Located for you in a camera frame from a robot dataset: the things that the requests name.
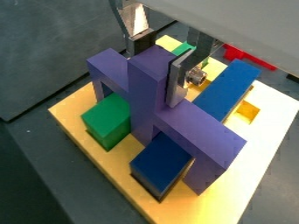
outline wooden block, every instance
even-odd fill
[[[171,52],[180,44],[181,42],[176,40],[175,38],[171,38],[169,36],[164,35],[161,36],[155,43],[163,47],[164,50]]]
[[[221,122],[259,74],[259,69],[235,59],[192,103]]]
[[[88,133],[109,151],[131,131],[128,103],[111,94],[83,115]]]
[[[163,200],[191,161],[192,156],[160,132],[129,163],[132,176],[157,201]]]

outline yellow base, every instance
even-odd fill
[[[297,101],[259,81],[253,82],[253,88],[245,96],[245,106],[240,105],[243,108],[237,107],[225,121],[225,125],[247,139],[233,163],[200,196],[179,181],[161,204],[129,176],[128,163],[144,148],[143,145],[128,135],[113,150],[105,152],[85,132],[80,115],[95,104],[89,83],[49,111],[143,216],[155,223],[237,223],[295,118]],[[240,117],[248,117],[252,121],[244,122]]]

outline block structure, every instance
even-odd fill
[[[128,61],[121,57],[108,49],[88,60],[92,80],[99,79],[128,100],[132,134],[141,144],[147,146],[161,131],[195,158],[184,183],[200,194],[228,169],[247,141],[187,100],[175,108],[165,105],[172,53],[155,45]],[[96,92],[103,96],[103,87]]]
[[[131,132],[128,103],[111,94],[83,115],[88,133],[109,151]]]
[[[160,132],[129,163],[132,176],[159,201],[191,161],[191,154]]]

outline toy blocks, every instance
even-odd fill
[[[192,156],[160,132],[129,163],[132,176],[157,201],[163,200],[191,161]]]
[[[155,45],[123,65],[124,60],[109,49],[88,60],[88,67],[99,83],[128,101],[132,135],[137,141],[147,146],[161,131],[193,157],[183,181],[200,194],[228,169],[247,141],[189,101],[183,100],[175,108],[165,105],[168,66],[173,58],[172,53]],[[113,64],[123,65],[119,73]],[[164,196],[164,192],[155,189],[152,192],[157,199]]]
[[[128,103],[111,94],[81,115],[88,133],[109,151],[131,132]]]
[[[192,103],[223,122],[259,74],[259,69],[235,59]]]

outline dark blue block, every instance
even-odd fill
[[[192,103],[221,122],[259,74],[257,68],[235,59]]]
[[[129,163],[132,176],[159,201],[191,161],[191,154],[160,132]]]

